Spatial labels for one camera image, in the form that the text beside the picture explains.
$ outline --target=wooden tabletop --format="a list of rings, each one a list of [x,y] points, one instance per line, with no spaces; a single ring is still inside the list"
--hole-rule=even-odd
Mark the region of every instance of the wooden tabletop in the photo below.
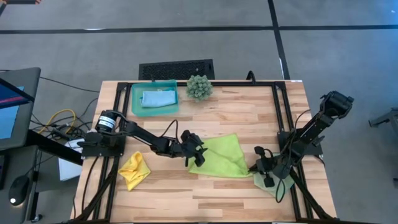
[[[95,111],[94,124],[103,110],[113,108],[116,81],[103,82]],[[308,109],[302,82],[286,81],[290,108],[294,121]],[[196,103],[187,97],[185,87],[178,88],[180,110],[169,116],[139,118],[131,111],[127,119],[135,121],[155,135],[161,135],[173,119],[178,119],[178,135],[189,129],[202,139],[236,133],[248,166],[252,166],[258,155],[255,146],[279,152],[276,133],[279,130],[272,90],[268,86],[214,87],[212,96]],[[286,114],[282,94],[279,92],[285,127]],[[300,118],[298,128],[311,119],[310,113]],[[166,136],[174,136],[171,127]],[[114,194],[111,222],[271,222],[294,221],[290,191],[281,203],[269,193],[257,188],[252,177],[227,179],[206,175],[190,174],[185,158],[171,159],[155,155],[149,146],[133,138],[127,138],[124,155],[119,167],[136,151],[142,152],[144,160],[152,171],[135,189],[127,191],[124,179],[118,175]],[[81,213],[81,200],[88,171],[93,158],[85,159],[78,184],[75,204],[77,215]],[[91,174],[85,198],[88,205],[97,191],[101,173],[102,158],[99,158]],[[309,191],[331,216],[336,215],[325,168],[313,156],[305,156],[303,168]],[[305,217],[302,194],[297,189],[301,214]],[[99,217],[104,217],[105,192]]]

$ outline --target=blue cloth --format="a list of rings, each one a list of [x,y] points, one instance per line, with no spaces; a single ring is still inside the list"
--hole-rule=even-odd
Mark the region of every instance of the blue cloth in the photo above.
[[[143,91],[141,106],[148,108],[157,108],[175,104],[175,91]]]
[[[17,118],[19,106],[12,106],[9,108],[0,109],[0,139],[11,138],[12,130],[14,129],[15,119]]]

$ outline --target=gray carpet floor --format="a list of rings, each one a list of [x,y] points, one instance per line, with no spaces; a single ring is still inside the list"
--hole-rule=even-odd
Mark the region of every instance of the gray carpet floor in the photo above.
[[[280,26],[398,24],[394,0],[275,0],[275,9]],[[44,0],[7,6],[0,17],[0,30],[271,25],[266,0]],[[368,125],[398,106],[398,30],[292,30],[281,36],[290,77],[303,80],[313,114],[319,97],[331,90],[355,98],[349,116],[327,129],[322,143],[338,216],[398,223],[392,181],[398,177],[397,136],[389,124]],[[208,58],[216,79],[242,79],[249,70],[257,79],[282,79],[271,30],[0,34],[0,43],[0,69],[40,67],[43,77],[92,90],[103,80],[138,79],[140,63]],[[64,108],[82,114],[97,96],[41,80],[34,114],[41,122]],[[85,121],[92,120],[95,104]],[[41,223],[69,218],[76,183],[40,196]],[[61,195],[57,206],[49,203],[54,195]]]

